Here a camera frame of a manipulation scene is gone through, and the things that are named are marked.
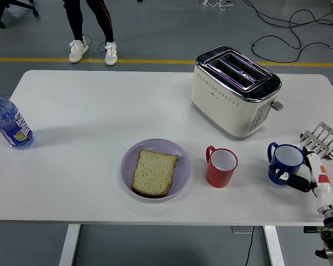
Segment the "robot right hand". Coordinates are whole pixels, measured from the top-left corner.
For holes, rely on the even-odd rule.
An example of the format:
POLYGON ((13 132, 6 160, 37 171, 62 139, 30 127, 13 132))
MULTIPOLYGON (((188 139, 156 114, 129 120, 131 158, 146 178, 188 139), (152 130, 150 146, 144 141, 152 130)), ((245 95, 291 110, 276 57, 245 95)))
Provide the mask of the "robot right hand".
POLYGON ((318 213, 325 218, 333 217, 333 191, 318 154, 306 147, 273 142, 268 147, 268 159, 268 175, 273 183, 313 192, 318 213))

